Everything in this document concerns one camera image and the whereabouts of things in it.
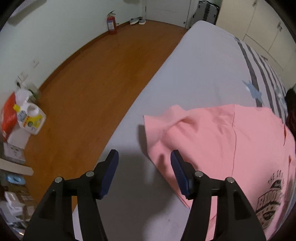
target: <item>red fire extinguisher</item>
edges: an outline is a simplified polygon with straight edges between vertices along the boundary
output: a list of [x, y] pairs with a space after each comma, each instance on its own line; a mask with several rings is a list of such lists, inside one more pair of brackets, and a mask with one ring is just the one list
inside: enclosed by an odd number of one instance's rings
[[107, 24], [108, 24], [108, 30], [109, 30], [109, 34], [116, 34], [117, 30], [116, 30], [116, 21], [115, 21], [115, 13], [113, 13], [114, 10], [112, 12], [109, 12], [107, 15]]

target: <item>white plastic jug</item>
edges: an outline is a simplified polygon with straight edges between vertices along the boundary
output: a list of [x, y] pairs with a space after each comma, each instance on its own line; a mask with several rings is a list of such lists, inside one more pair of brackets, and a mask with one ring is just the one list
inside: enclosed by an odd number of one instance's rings
[[13, 108], [17, 112], [17, 121], [20, 127], [37, 135], [46, 120], [44, 112], [37, 105], [29, 102], [24, 103], [21, 107], [15, 105]]

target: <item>pink cloth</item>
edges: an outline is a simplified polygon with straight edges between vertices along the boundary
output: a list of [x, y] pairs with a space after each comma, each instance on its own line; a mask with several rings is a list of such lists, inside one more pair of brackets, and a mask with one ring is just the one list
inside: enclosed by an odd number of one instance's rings
[[[233, 177], [255, 210], [269, 239], [290, 200], [296, 173], [295, 141], [269, 108], [225, 105], [189, 111], [175, 105], [162, 116], [144, 116], [148, 154], [181, 201], [170, 164], [179, 150], [210, 178]], [[217, 198], [212, 198], [207, 240], [213, 239]]]

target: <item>mattress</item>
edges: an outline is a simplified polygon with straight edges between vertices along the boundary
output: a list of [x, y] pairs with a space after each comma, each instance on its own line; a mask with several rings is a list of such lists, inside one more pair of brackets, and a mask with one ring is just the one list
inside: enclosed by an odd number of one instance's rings
[[[199, 21], [143, 89], [110, 138], [119, 165], [110, 191], [98, 201], [110, 241], [180, 241], [190, 210], [147, 156], [143, 115], [162, 114], [172, 105], [189, 110], [239, 104], [270, 107], [283, 121], [286, 89], [268, 62], [225, 30]], [[82, 240], [78, 209], [75, 237]]]

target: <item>sneaker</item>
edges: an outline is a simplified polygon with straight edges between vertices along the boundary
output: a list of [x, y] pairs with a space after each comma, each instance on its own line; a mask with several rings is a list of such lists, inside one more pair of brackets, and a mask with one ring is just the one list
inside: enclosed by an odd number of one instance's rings
[[130, 25], [134, 25], [134, 24], [136, 24], [137, 22], [139, 22], [139, 19], [142, 19], [141, 17], [138, 17], [138, 18], [132, 18], [131, 20], [130, 20]]
[[143, 19], [143, 18], [140, 18], [139, 19], [139, 24], [140, 25], [144, 25], [146, 23], [146, 20], [145, 19]]

